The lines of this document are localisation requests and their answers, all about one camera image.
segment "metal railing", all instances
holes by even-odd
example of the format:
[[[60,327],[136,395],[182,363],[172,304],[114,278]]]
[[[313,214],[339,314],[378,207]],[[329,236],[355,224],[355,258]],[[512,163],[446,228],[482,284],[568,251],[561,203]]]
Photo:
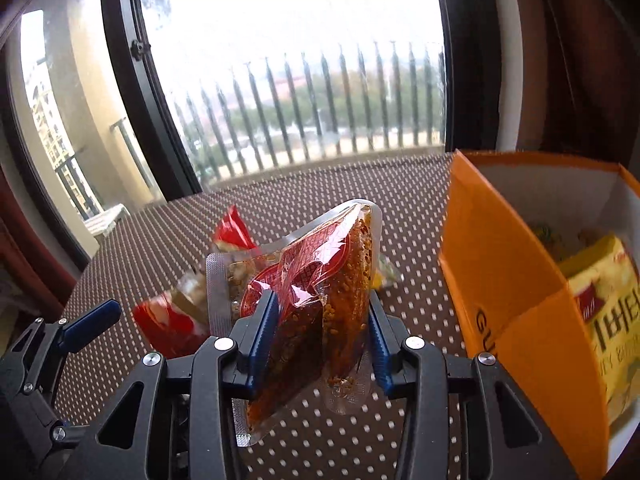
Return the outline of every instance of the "metal railing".
[[[352,153],[444,144],[444,58],[432,44],[421,59],[411,43],[360,47],[348,68],[321,53],[298,65],[286,55],[274,71],[246,64],[224,85],[201,83],[172,110],[194,170],[207,188],[220,180]]]

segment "table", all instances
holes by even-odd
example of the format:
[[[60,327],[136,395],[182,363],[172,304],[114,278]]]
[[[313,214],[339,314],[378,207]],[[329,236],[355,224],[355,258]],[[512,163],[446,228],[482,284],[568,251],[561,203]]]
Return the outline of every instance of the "table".
[[[124,218],[82,274],[64,316],[73,319],[114,298],[120,322],[70,355],[60,381],[58,411],[87,424],[123,378],[152,348],[132,307],[175,283],[206,254],[209,234],[230,204],[259,244],[273,242],[351,198],[383,212],[381,251],[404,281],[380,293],[383,306],[413,335],[466,355],[437,255],[442,240],[450,155],[401,155],[301,170],[201,193]],[[450,480],[460,478],[460,424],[450,398]],[[313,387],[290,404],[270,434],[242,450],[251,479],[392,479],[402,433],[404,400],[386,400],[376,386],[361,410],[327,410]]]

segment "yellow wrapper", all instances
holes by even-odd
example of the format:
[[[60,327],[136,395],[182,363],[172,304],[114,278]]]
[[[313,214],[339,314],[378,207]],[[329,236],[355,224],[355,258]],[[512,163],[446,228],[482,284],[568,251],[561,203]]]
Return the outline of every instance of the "yellow wrapper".
[[[622,241],[607,235],[559,267],[587,323],[612,423],[640,394],[636,266]]]

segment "window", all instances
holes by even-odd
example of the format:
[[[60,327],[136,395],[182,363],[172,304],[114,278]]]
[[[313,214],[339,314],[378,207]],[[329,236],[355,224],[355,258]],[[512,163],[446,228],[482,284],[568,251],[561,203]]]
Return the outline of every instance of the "window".
[[[444,145],[438,0],[141,0],[205,189],[352,153]]]
[[[13,56],[24,88],[21,95],[14,91],[18,122],[52,202],[91,255],[100,233],[85,227],[89,218],[121,205],[139,211],[162,202],[162,193],[133,131],[124,139],[117,127],[126,111],[100,0],[34,0],[30,8]]]

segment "red curtain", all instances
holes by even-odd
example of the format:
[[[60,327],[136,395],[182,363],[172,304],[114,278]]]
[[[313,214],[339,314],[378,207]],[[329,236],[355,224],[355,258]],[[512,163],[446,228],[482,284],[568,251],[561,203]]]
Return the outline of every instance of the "red curtain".
[[[0,171],[0,254],[5,269],[48,321],[60,317],[76,280],[31,228]]]

